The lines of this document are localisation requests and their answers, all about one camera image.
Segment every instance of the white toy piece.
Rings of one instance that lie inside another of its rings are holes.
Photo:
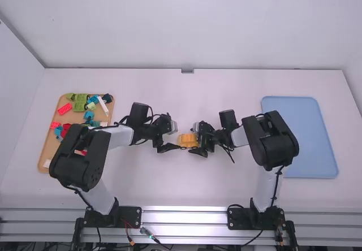
[[[102,106],[102,109],[103,109],[104,113],[106,114],[106,116],[108,116],[109,115],[109,110],[106,107],[106,105],[104,104],[103,99],[100,96],[98,96],[97,98],[98,98],[98,100],[100,102],[100,105]]]

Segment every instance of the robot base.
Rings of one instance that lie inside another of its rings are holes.
[[[86,210],[83,227],[114,227],[114,228],[140,228],[141,227],[140,207],[116,207],[109,215],[102,215],[97,211]]]
[[[285,226],[284,211],[276,206],[259,213],[251,199],[249,208],[232,207],[227,210],[227,226],[230,230],[273,230]]]

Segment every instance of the blue mat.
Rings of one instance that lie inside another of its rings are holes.
[[[277,110],[299,143],[286,178],[333,179],[338,167],[318,102],[311,97],[264,97],[263,112]]]

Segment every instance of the yellow block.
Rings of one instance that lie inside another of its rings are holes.
[[[177,144],[182,148],[198,148],[197,136],[195,133],[187,133],[179,135]]]

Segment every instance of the green lego brick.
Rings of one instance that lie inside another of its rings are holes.
[[[89,95],[88,94],[76,94],[75,95],[75,101],[82,101],[82,102],[87,102],[87,100],[89,99]]]
[[[100,125],[101,125],[101,122],[100,121],[93,121],[93,126],[94,127],[100,127]]]
[[[82,112],[86,111],[86,102],[77,101],[73,104],[73,111]]]
[[[66,98],[70,101],[74,101],[75,93],[68,93],[66,94]]]
[[[87,108],[93,111],[96,109],[96,104],[94,104],[94,102],[91,102],[90,104],[87,105]]]

